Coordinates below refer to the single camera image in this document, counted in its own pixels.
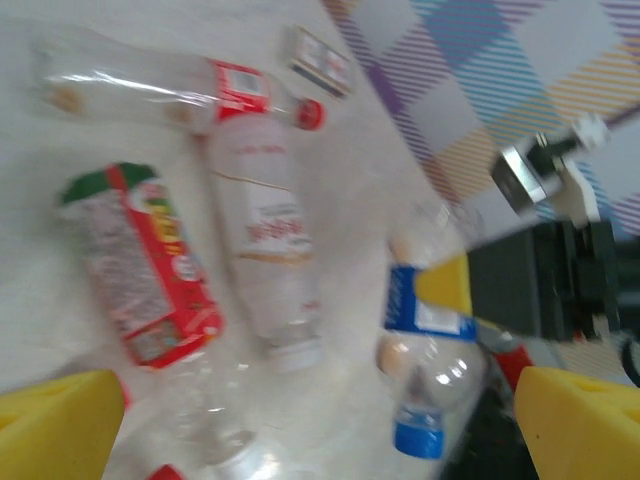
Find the blue and white label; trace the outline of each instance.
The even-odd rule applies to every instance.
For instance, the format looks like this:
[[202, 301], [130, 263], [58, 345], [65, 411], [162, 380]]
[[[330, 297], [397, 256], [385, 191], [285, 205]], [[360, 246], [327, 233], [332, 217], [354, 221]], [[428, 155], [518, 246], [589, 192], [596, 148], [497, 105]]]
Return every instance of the blue and white label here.
[[399, 265], [391, 268], [384, 329], [475, 341], [476, 323], [473, 318], [429, 307], [416, 297], [413, 280], [422, 270]]

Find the plastic bottle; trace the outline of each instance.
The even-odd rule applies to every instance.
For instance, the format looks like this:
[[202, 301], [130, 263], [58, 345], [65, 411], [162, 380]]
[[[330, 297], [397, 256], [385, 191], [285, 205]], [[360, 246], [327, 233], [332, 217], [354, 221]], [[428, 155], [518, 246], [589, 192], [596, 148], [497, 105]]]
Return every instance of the plastic bottle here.
[[448, 215], [425, 202], [394, 219], [385, 332], [376, 352], [377, 366], [396, 393], [395, 447], [430, 459], [443, 453], [443, 416], [480, 388], [486, 371], [474, 321], [424, 305], [413, 291], [415, 273], [442, 260], [455, 242], [444, 224]]
[[322, 357], [313, 246], [285, 136], [270, 116], [239, 115], [218, 127], [208, 160], [235, 286], [281, 372]]
[[163, 123], [208, 134], [242, 112], [270, 113], [306, 130], [322, 105], [296, 98], [277, 78], [200, 55], [117, 42], [79, 27], [50, 28], [32, 41], [33, 70], [44, 99], [83, 118]]
[[279, 445], [247, 428], [230, 358], [214, 348], [171, 366], [165, 418], [170, 442], [191, 454], [189, 471], [203, 468], [218, 480], [314, 480]]

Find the colorful checkered cloth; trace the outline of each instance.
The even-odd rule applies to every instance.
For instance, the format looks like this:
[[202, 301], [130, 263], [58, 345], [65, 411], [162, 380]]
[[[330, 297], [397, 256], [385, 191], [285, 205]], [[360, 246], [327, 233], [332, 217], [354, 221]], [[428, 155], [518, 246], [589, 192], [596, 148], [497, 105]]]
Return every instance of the colorful checkered cloth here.
[[[640, 0], [324, 3], [436, 190], [487, 235], [520, 221], [488, 173], [501, 146], [640, 99]], [[640, 234], [638, 134], [578, 162], [618, 236]]]

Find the bottle label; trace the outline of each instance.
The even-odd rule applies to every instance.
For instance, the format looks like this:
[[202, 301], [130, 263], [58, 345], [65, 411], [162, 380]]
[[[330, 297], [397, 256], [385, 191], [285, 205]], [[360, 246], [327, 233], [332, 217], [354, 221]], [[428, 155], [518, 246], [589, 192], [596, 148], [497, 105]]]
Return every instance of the bottle label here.
[[452, 311], [431, 308], [415, 294], [413, 280], [421, 268], [395, 265], [388, 281], [385, 330], [476, 340], [476, 325], [472, 318]]
[[234, 255], [287, 265], [310, 261], [313, 248], [302, 209], [287, 188], [286, 149], [255, 145], [233, 153], [230, 162], [216, 162], [214, 174], [220, 200], [228, 206], [225, 219]]
[[211, 60], [216, 71], [220, 106], [216, 120], [239, 113], [265, 113], [270, 108], [269, 82], [255, 68]]

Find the red snack package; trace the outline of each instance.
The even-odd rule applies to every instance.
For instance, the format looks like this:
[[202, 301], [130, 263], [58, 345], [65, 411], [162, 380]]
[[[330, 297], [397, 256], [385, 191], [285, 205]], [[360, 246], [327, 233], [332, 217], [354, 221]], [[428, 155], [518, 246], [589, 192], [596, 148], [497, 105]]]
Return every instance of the red snack package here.
[[218, 335], [222, 316], [162, 180], [120, 163], [75, 180], [62, 196], [87, 246], [93, 282], [135, 362], [165, 367]]

